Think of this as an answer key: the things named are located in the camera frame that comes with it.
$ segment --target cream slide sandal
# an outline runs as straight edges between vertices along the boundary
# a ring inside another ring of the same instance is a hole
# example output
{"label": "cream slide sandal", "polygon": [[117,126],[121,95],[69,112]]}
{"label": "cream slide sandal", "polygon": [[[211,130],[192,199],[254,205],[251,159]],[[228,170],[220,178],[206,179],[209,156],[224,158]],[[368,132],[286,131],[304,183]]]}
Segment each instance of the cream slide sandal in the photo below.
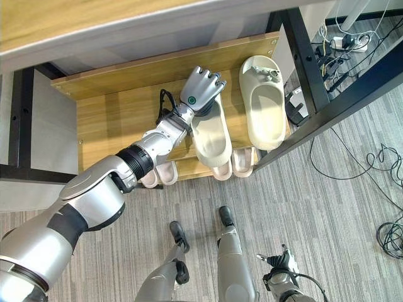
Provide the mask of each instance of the cream slide sandal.
{"label": "cream slide sandal", "polygon": [[191,122],[191,127],[198,160],[210,168],[228,164],[231,158],[232,144],[220,94],[215,98],[209,114],[195,116]]}
{"label": "cream slide sandal", "polygon": [[174,161],[158,165],[156,170],[163,185],[170,186],[178,181],[178,170]]}
{"label": "cream slide sandal", "polygon": [[211,168],[214,178],[218,181],[226,181],[232,175],[232,164],[231,160],[226,162],[220,167]]}
{"label": "cream slide sandal", "polygon": [[248,58],[239,71],[247,131],[252,144],[273,150],[285,138],[283,79],[277,64],[264,55]]}
{"label": "cream slide sandal", "polygon": [[232,151],[232,171],[236,177],[248,177],[254,165],[254,147]]}
{"label": "cream slide sandal", "polygon": [[155,169],[148,172],[143,178],[140,179],[143,186],[151,189],[158,185],[158,175]]}

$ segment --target white wall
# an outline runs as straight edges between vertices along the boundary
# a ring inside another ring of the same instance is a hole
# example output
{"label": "white wall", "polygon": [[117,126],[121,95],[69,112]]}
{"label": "white wall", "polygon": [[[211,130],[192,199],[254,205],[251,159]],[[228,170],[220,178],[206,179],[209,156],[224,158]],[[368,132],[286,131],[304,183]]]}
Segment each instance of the white wall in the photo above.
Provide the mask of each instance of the white wall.
{"label": "white wall", "polygon": [[[13,75],[4,74],[0,98],[0,163],[8,161],[8,133]],[[32,110],[31,166],[77,174],[76,104],[35,71]],[[49,207],[62,185],[0,181],[0,211]]]}
{"label": "white wall", "polygon": [[[352,3],[354,1],[351,0],[339,0],[330,13],[327,15],[327,18],[334,18],[336,17],[336,11],[338,9],[338,3],[340,2],[340,9],[338,16],[347,16],[353,6]],[[363,13],[373,13],[375,11],[383,11],[386,7],[387,0],[371,0],[366,8],[364,9]],[[387,9],[402,9],[403,8],[403,0],[390,0]]]}

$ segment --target robot forearm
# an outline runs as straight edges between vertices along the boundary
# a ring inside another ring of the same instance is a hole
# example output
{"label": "robot forearm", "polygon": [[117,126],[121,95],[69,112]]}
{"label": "robot forearm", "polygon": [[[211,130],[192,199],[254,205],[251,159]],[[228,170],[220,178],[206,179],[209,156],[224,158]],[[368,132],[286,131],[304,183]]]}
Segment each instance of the robot forearm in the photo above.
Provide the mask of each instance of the robot forearm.
{"label": "robot forearm", "polygon": [[80,235],[120,217],[125,208],[122,193],[130,192],[139,179],[166,161],[186,136],[194,115],[208,112],[225,87],[218,79],[196,67],[175,116],[162,119],[140,141],[73,178],[49,209],[6,234],[0,242],[1,302],[47,300],[45,293],[69,263]]}

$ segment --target wooden shelf board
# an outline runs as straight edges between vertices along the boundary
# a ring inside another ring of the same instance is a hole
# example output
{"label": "wooden shelf board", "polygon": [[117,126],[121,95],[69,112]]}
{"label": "wooden shelf board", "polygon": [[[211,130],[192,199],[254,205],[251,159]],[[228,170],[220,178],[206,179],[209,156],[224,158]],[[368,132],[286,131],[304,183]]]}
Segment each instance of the wooden shelf board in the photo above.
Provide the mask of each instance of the wooden shelf board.
{"label": "wooden shelf board", "polygon": [[112,65],[52,81],[75,100],[187,79],[195,66],[217,72],[236,69],[252,55],[273,53],[278,32]]}
{"label": "wooden shelf board", "polygon": [[3,0],[1,51],[199,0]]}

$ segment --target wooden tabletop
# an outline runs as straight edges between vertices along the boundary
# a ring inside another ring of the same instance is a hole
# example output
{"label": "wooden tabletop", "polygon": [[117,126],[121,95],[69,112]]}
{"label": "wooden tabletop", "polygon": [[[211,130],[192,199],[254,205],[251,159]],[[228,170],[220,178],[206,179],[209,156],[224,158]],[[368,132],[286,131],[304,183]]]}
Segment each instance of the wooden tabletop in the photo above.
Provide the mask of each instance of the wooden tabletop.
{"label": "wooden tabletop", "polygon": [[1,51],[203,0],[2,0]]}

